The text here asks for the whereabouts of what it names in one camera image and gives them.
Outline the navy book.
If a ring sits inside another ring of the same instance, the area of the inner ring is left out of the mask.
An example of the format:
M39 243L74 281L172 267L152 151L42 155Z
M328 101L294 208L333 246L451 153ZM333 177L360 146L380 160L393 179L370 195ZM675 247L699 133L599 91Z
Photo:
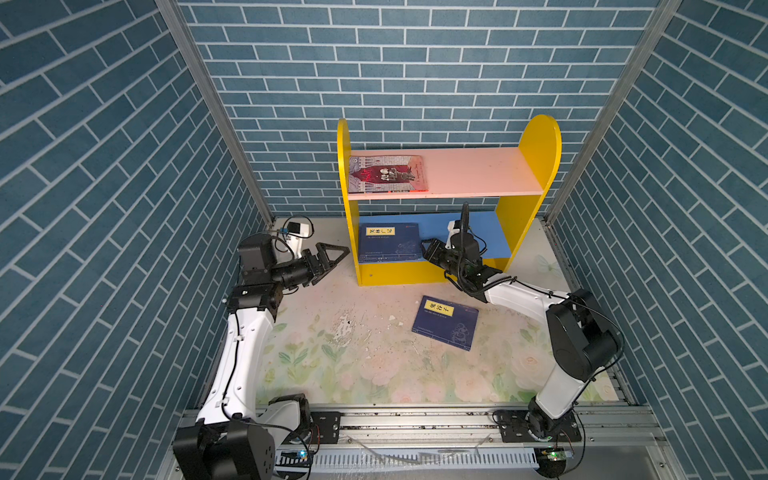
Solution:
M411 331L470 351L478 316L476 308L423 296Z
M373 223L359 227L360 263L410 262L421 258L417 223Z

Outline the pink red cover book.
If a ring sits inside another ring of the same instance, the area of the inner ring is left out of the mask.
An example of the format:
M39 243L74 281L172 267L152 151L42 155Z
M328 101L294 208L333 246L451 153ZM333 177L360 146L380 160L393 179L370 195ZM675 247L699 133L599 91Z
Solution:
M354 194L427 191L424 161L418 155L353 156L348 191Z

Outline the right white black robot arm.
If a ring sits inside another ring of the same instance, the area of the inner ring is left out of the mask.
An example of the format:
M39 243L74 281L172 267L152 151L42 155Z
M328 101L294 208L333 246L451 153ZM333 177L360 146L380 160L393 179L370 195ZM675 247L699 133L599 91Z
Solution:
M469 230L454 230L446 241L424 240L421 250L459 291L546 325L555 366L529 402L526 422L533 438L556 437L575 418L573 408L588 384L623 355L619 327L585 289L545 290L485 264Z

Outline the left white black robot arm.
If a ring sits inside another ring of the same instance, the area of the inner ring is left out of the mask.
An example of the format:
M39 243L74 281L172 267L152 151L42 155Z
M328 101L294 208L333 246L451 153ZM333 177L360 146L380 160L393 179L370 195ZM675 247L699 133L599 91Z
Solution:
M302 393L269 401L256 411L257 370L286 293L316 285L350 253L319 242L285 262L274 237L259 233L238 246L240 277L227 298L227 330L209 394L193 424L177 429L172 449L186 479L273 479L278 449L295 442L297 465L284 478L309 474L320 430Z

